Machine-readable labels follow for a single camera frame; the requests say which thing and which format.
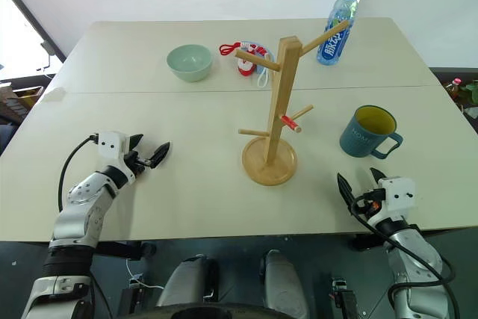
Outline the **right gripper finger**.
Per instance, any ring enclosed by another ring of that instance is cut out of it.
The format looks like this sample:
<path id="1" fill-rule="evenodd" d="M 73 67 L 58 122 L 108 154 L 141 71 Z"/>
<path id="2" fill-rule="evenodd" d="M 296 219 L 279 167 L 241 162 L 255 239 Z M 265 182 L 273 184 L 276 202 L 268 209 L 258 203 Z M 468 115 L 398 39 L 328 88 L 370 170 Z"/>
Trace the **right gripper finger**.
<path id="1" fill-rule="evenodd" d="M 385 178 L 385 174 L 382 171 L 380 171 L 376 168 L 373 168 L 373 167 L 370 168 L 370 171 L 371 171 L 371 174 L 372 174 L 378 188 L 381 188 L 381 184 L 379 183 L 379 181 L 381 179 Z"/>
<path id="2" fill-rule="evenodd" d="M 348 181 L 340 174 L 337 174 L 338 190 L 343 200 L 347 205 L 349 213 L 353 212 L 354 196 L 352 193 L 352 188 Z"/>

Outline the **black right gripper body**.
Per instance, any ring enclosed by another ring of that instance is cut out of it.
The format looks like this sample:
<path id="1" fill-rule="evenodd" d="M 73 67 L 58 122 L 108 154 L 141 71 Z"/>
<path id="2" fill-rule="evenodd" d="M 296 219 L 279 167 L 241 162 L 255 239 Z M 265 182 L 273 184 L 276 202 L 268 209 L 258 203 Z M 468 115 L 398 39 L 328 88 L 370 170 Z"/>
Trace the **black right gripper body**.
<path id="1" fill-rule="evenodd" d="M 373 189 L 360 196 L 353 196 L 351 214 L 355 218 L 368 221 L 381 211 L 384 200 L 385 189 L 383 188 Z"/>

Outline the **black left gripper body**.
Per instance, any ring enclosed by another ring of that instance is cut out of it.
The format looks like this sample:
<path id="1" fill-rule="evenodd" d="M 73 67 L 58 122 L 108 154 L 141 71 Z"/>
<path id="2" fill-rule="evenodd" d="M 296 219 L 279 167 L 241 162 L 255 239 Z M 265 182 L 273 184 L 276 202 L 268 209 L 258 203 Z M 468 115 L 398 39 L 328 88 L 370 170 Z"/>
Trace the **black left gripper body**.
<path id="1" fill-rule="evenodd" d="M 141 158 L 135 150 L 131 150 L 124 155 L 123 160 L 135 176 L 139 176 L 146 168 L 152 169 L 152 162 L 149 159 Z"/>

